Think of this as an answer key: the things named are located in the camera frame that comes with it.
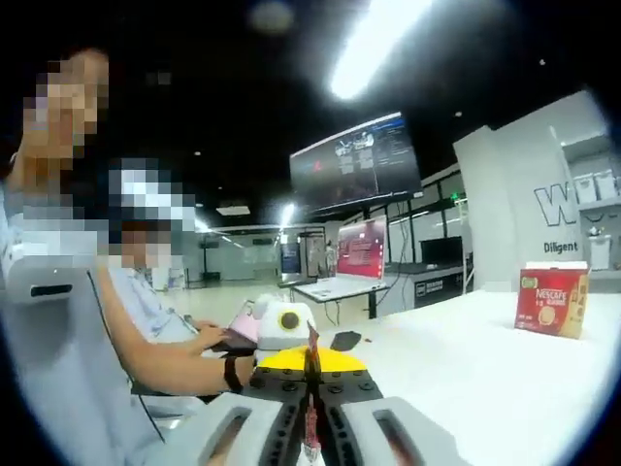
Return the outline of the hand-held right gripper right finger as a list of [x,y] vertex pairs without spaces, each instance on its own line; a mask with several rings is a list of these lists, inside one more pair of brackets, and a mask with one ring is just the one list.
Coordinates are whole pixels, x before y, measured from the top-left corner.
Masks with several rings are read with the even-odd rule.
[[326,465],[464,465],[455,438],[400,397],[385,397],[366,366],[311,352],[312,426]]

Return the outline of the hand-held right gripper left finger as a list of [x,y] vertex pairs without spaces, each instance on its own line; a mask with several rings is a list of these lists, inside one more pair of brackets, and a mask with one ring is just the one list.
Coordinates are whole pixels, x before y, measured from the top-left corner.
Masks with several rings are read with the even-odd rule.
[[296,465],[306,434],[307,347],[263,358],[239,393],[224,393],[182,421],[161,465]]

